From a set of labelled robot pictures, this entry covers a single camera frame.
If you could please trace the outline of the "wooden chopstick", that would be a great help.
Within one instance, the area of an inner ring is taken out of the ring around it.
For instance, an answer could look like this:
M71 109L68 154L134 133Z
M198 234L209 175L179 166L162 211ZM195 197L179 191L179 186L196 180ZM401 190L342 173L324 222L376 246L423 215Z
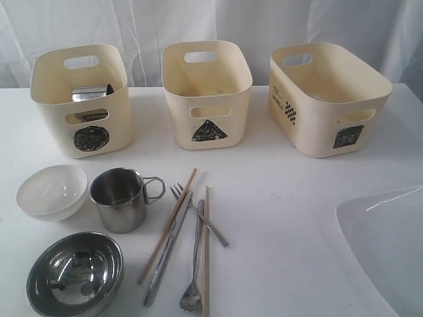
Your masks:
M159 240L158 240L155 248L153 249L153 251L152 251L152 253L151 253L151 255L150 255L150 257L149 257L149 259L148 259L148 261L147 261L147 263L146 263L146 265L145 265L145 267L144 267L144 269L143 269L143 271L142 271L142 273L139 277L139 279L138 279L139 285L142 284L143 280L147 277L147 274L149 273L149 270L151 269L151 266L153 265L153 263L154 263L154 261L157 257L157 254L159 253L159 250L161 249L163 243L165 242L165 239L166 239L166 237L167 237L167 235L168 235L168 233L171 229L172 223L173 223L177 213L179 212L179 209L181 208L181 205L184 201L184 198L185 198L188 190L190 189L190 185L191 185L197 171L198 171L197 168L193 169L189 179L187 180L185 186L183 187L182 193L181 193L180 197L178 198L176 204L174 205L173 210L172 210L171 214L169 215L169 218L167 219L167 222L166 222L166 224L165 224L165 226L162 230L162 233L159 237Z
M203 232L202 246L202 317L210 316L210 230Z

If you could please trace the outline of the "steel mug with solid handle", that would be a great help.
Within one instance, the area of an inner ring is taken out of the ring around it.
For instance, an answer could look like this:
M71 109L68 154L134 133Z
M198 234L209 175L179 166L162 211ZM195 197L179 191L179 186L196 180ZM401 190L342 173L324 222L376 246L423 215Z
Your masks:
M72 101L82 102L94 98L101 98L114 93L114 88L111 84L105 86L89 86L76 87L72 91ZM108 111L105 109L97 109L88 112L76 113L75 117L80 122L91 122L104 119L108 116Z

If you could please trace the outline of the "white ceramic bowl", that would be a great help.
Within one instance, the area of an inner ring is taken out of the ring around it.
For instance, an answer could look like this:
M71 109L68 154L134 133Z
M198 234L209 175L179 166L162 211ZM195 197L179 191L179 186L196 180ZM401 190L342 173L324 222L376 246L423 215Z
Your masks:
M88 196L88 185L86 173L78 166L49 166L22 183L16 202L33 219L58 222L80 210Z

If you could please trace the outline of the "stainless steel bowl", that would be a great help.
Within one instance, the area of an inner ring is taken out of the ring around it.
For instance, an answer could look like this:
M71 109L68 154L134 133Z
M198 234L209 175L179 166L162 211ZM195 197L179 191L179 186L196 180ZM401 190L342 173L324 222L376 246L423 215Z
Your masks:
M70 234L49 246L32 265L26 295L40 316L96 316L116 298L124 257L100 232Z

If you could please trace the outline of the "stainless steel table knife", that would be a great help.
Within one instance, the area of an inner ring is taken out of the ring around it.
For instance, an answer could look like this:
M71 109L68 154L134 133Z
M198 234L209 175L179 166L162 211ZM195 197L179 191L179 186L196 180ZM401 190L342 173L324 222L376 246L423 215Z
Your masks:
M143 305L145 307L150 307L153 304L153 301L155 300L155 296L157 294L157 291L160 287L161 281L165 274L165 270L167 268L167 263L171 256L172 250L174 248L174 244L177 240L178 234L184 222L184 218L188 210L188 204L190 203L191 197L192 197L192 192L188 190L182 202L182 205L180 209L178 210L178 213L176 214L176 217L171 225L171 230L169 232L165 248L161 254L161 257L155 269L153 278L151 280L150 286L148 288L148 292L144 298Z

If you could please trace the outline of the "stainless steel fork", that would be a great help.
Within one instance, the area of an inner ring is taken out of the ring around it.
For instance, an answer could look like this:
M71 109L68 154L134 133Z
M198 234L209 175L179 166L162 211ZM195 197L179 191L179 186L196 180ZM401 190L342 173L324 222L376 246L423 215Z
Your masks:
M177 183L175 186L171 186L171 192L173 193L176 200L179 199L179 197L182 194L183 187L181 184ZM192 202L188 204L189 208L191 208L198 216L199 220L202 224L206 225L206 227L209 229L210 232L213 233L213 235L219 240L221 245L226 248L229 246L228 241L224 238L224 236L218 231L218 229L209 221L207 220L204 215L205 212L201 213L199 207L195 207Z

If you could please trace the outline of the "cream bin with triangle mark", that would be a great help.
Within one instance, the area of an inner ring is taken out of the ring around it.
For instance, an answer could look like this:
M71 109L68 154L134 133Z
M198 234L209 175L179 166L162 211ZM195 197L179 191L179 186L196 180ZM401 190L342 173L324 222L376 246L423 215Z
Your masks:
M252 75L236 44L214 40L168 46L162 54L162 84L179 147L216 149L242 140Z

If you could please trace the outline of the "cream bin with square mark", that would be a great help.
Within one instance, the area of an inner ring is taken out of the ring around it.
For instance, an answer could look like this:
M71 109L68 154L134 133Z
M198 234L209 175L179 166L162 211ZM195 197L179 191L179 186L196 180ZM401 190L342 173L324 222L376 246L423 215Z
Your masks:
M270 114L309 157L363 148L392 91L381 73L337 44L311 42L270 54Z

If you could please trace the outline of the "cream bin with circle mark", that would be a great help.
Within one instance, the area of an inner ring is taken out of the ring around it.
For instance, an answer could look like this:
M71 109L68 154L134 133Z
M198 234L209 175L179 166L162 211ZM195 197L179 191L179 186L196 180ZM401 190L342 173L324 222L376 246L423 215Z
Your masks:
M76 87L111 84L114 93L72 101ZM118 151L133 139L128 79L120 52L108 44L54 50L35 62L30 96L48 131L67 157L81 159ZM101 120L80 122L76 113L105 109Z

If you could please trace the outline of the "stainless steel spoon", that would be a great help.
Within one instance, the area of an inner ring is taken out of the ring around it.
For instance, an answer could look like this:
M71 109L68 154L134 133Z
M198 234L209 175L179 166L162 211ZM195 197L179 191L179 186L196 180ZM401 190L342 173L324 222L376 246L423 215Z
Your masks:
M192 256L191 280L190 284L188 285L180 300L181 309L192 313L199 313L202 311L202 298L198 286L196 284L198 276L198 250L202 237L202 226L202 220L200 219L200 217L198 217L196 221L196 233Z

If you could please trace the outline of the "white square plate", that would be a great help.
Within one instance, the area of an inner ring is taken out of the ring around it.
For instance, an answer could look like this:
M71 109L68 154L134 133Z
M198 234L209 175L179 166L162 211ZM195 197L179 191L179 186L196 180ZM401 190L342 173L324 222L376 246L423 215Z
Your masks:
M422 315L422 186L343 201L340 229L397 316Z

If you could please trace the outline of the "white curtain backdrop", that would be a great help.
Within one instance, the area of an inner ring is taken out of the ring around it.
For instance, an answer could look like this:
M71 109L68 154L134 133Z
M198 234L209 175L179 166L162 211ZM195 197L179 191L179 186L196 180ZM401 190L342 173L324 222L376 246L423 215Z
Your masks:
M256 85L272 50L331 42L422 94L421 1L2 1L1 86L27 87L43 53L110 44L131 86L156 87L163 49L200 40L238 45Z

